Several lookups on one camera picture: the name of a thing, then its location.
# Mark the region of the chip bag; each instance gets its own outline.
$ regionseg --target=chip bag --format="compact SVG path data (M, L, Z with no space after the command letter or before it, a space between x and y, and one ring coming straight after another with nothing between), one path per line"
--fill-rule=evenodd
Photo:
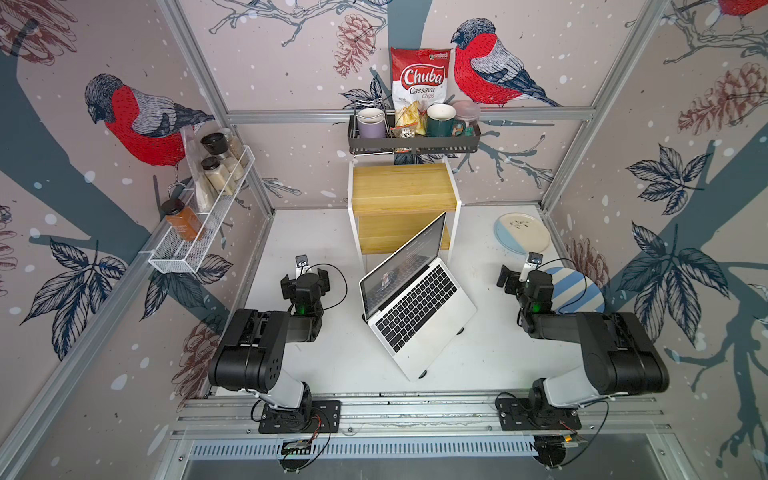
M432 104L445 102L448 90L450 50L392 51L392 103L395 125L418 122L416 133L426 134L426 112Z

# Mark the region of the wooden shelf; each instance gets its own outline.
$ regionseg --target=wooden shelf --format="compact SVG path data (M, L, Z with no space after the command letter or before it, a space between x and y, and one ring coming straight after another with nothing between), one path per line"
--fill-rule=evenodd
M363 255L377 253L393 253L411 240L414 235L429 225L438 215L400 214L400 215L369 215L359 219L360 250ZM447 250L451 245L446 224L442 233L441 250Z
M443 163L356 167L353 175L355 217L434 213L434 220L436 214L456 210L456 195Z

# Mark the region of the blue and white plate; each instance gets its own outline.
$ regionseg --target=blue and white plate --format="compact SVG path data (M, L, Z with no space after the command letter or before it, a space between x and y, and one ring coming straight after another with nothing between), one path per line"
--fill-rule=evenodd
M544 223L526 214L501 215L493 224L493 234L504 248L521 255L543 253L551 242Z
M552 275L554 292L552 293L552 311L558 312L558 309L574 302L584 292L584 274L576 270L564 267L553 266L547 268L546 272ZM573 305L568 305L558 313L576 313L576 312L603 312L605 310L605 300L603 293L597 285L587 277L587 292L579 301Z

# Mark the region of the laptop screen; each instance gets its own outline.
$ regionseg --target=laptop screen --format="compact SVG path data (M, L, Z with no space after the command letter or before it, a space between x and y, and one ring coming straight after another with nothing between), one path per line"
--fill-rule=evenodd
M373 316L388 298L437 258L444 226L445 213L362 279L360 291L366 319Z

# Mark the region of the striped plate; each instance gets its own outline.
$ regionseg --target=striped plate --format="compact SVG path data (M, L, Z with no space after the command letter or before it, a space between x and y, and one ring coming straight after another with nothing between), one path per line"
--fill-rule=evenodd
M564 266L553 266L546 271L552 275L552 283L554 284L554 293L552 294L553 311L558 312L561 306L573 302L584 292L584 274ZM605 300L603 299L603 293L587 277L587 292L584 296L573 305L566 306L558 313L603 312L604 310Z

